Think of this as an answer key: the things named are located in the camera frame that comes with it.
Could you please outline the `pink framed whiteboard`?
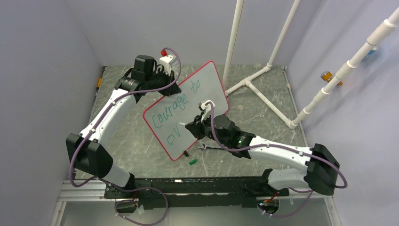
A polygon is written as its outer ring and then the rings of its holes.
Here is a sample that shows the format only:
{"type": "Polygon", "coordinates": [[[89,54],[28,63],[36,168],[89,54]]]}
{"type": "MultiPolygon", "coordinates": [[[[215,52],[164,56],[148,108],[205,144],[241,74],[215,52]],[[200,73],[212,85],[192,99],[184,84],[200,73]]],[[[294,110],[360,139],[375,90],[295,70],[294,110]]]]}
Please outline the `pink framed whiteboard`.
{"type": "Polygon", "coordinates": [[[193,121],[200,114],[199,103],[211,100],[215,103],[215,114],[229,110],[222,82],[214,61],[205,63],[181,83],[180,94],[162,97],[148,107],[143,119],[155,135],[168,157],[175,161],[197,140],[184,128],[184,123],[193,121]]]}

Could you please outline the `green marker cap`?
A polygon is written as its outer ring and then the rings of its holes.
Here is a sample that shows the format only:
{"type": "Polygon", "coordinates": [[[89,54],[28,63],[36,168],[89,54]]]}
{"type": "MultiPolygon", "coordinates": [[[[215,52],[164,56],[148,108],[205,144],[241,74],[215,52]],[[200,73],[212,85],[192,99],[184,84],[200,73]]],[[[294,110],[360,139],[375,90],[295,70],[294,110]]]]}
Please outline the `green marker cap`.
{"type": "Polygon", "coordinates": [[[193,164],[195,164],[197,161],[198,161],[197,159],[194,159],[194,160],[191,160],[188,164],[189,164],[189,165],[193,165],[193,164]]]}

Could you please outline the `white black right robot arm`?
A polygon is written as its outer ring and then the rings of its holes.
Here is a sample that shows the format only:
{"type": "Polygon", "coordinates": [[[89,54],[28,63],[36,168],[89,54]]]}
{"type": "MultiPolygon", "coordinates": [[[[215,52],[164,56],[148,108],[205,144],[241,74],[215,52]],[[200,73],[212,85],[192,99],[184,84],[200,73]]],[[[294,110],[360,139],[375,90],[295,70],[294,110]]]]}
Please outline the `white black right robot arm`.
{"type": "Polygon", "coordinates": [[[226,115],[202,119],[200,115],[185,125],[198,140],[208,137],[238,158],[267,159],[286,165],[283,170],[267,169],[259,183],[264,195],[286,188],[311,189],[319,194],[332,196],[341,176],[340,165],[322,144],[298,147],[273,142],[241,130],[226,115]]]}

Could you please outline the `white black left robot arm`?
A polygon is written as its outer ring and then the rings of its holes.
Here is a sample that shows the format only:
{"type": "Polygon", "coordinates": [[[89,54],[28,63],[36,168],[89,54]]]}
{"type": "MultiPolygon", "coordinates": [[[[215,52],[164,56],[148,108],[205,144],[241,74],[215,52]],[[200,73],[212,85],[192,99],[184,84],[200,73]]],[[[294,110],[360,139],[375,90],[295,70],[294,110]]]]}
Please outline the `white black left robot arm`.
{"type": "Polygon", "coordinates": [[[97,116],[79,133],[71,133],[66,139],[70,159],[69,180],[74,187],[73,171],[81,170],[116,187],[124,198],[134,194],[135,176],[122,168],[106,151],[105,146],[125,115],[149,92],[163,96],[181,93],[176,84],[178,77],[173,64],[181,66],[177,55],[167,55],[156,61],[151,56],[138,55],[134,66],[117,81],[109,100],[97,116]]]}

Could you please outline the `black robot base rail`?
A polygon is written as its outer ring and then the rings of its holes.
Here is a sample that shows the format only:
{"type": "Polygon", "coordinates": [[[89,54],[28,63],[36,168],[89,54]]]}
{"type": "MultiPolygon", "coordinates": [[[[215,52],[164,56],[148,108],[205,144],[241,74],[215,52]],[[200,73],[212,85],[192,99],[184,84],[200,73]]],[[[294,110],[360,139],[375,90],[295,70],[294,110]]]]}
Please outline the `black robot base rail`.
{"type": "Polygon", "coordinates": [[[177,207],[241,206],[254,208],[258,202],[276,202],[279,197],[289,196],[289,190],[275,190],[262,176],[213,177],[213,178],[136,178],[134,187],[123,191],[107,185],[105,199],[134,199],[132,203],[120,204],[123,213],[133,212],[137,207],[145,210],[177,207]]]}

